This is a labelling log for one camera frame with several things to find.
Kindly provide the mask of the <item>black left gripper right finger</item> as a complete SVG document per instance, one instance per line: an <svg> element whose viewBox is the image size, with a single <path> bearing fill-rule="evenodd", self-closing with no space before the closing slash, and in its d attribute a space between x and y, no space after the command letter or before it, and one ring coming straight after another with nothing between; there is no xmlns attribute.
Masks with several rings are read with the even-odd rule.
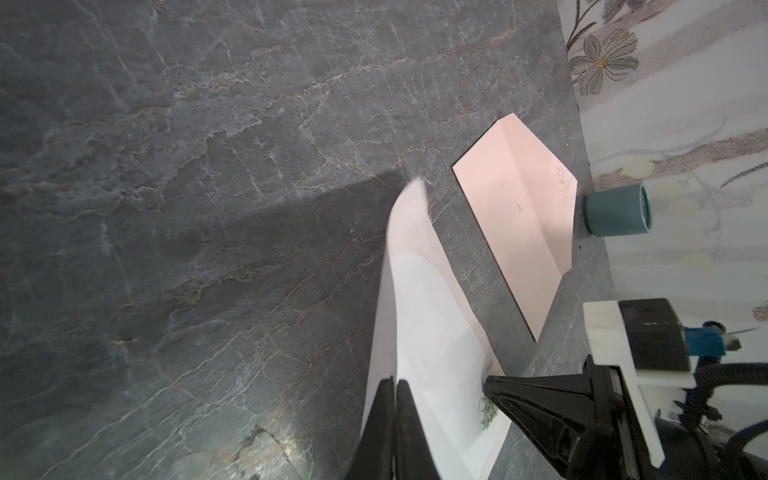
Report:
<svg viewBox="0 0 768 480"><path fill-rule="evenodd" d="M395 478L398 480L439 479L422 428L418 409L405 379L396 387Z"/></svg>

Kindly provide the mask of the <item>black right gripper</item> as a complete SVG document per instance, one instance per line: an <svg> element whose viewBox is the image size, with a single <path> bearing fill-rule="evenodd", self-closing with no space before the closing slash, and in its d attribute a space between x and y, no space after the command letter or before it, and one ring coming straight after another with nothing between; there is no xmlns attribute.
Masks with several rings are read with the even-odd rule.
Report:
<svg viewBox="0 0 768 480"><path fill-rule="evenodd" d="M753 423L725 440L716 440L704 429L704 420L720 420L709 404L715 391L730 386L767 385L765 363L716 364L701 362L694 374L696 386L685 391L677 421L651 419L662 447L660 465L651 463L651 452L642 430L638 402L616 367L586 365L607 373L604 397L618 435L619 470L609 479L765 479L767 461L746 452L748 444L767 435L767 421ZM489 376L484 395L534 444L539 453L565 479L583 476L591 450L599 437L598 414L590 378L582 373L549 377Z"/></svg>

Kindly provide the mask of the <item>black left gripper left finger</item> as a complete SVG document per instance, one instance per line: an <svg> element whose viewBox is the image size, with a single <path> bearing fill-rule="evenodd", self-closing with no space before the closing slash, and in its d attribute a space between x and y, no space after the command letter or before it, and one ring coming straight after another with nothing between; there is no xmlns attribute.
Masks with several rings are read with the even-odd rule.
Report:
<svg viewBox="0 0 768 480"><path fill-rule="evenodd" d="M395 384L392 377L380 381L355 451L347 479L391 480L395 452Z"/></svg>

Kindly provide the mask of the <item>white letter paper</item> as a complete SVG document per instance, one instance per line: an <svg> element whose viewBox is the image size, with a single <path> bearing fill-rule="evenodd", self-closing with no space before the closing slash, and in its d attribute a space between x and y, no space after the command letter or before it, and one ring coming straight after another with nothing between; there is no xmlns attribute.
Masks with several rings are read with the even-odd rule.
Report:
<svg viewBox="0 0 768 480"><path fill-rule="evenodd" d="M502 372L431 224L424 182L413 180L385 232L363 417L382 380L407 381L440 477L486 479L510 422L484 413L482 383Z"/></svg>

